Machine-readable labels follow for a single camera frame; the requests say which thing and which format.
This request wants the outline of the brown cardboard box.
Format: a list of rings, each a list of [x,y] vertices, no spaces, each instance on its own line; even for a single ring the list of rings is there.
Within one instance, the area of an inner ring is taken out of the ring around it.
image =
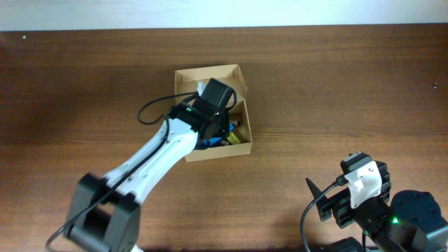
[[[252,151],[253,138],[246,104],[247,86],[239,65],[228,64],[175,70],[174,92],[178,94],[196,91],[199,83],[206,84],[210,78],[215,78],[230,86],[237,94],[236,106],[230,110],[230,122],[238,122],[232,132],[239,142],[227,146],[210,147],[206,150],[194,150],[185,156],[187,162],[247,155]]]

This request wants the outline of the yellow highlighter pen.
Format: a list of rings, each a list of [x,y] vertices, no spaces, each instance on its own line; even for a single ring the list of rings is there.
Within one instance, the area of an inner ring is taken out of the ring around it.
[[[238,136],[234,132],[230,132],[229,136],[227,137],[227,140],[232,145],[238,145],[241,144],[241,140],[238,138]]]

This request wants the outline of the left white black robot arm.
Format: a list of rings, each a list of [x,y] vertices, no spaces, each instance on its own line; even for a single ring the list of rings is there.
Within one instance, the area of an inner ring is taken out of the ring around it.
[[[78,182],[66,223],[56,232],[86,251],[139,251],[141,205],[161,178],[194,150],[230,133],[237,93],[212,78],[162,114],[157,133],[130,159],[101,178]]]

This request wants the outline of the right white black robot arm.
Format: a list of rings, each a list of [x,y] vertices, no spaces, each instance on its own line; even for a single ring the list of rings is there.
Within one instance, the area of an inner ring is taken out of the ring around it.
[[[334,218],[339,228],[357,224],[362,241],[353,237],[330,246],[331,251],[366,251],[371,239],[379,251],[446,251],[447,220],[429,192],[402,190],[391,194],[386,163],[358,151],[340,162],[342,175],[320,190],[310,179],[313,200],[302,213],[316,207],[321,221]]]

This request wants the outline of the blue plastic eraser block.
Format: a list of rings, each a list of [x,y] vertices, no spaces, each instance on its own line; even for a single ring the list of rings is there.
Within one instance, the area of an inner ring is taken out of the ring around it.
[[[230,123],[230,128],[228,133],[224,133],[224,135],[218,135],[213,136],[210,138],[210,140],[202,140],[200,143],[197,144],[195,147],[196,150],[204,150],[211,147],[214,147],[219,141],[224,140],[224,138],[229,137],[231,131],[234,129],[234,125]]]

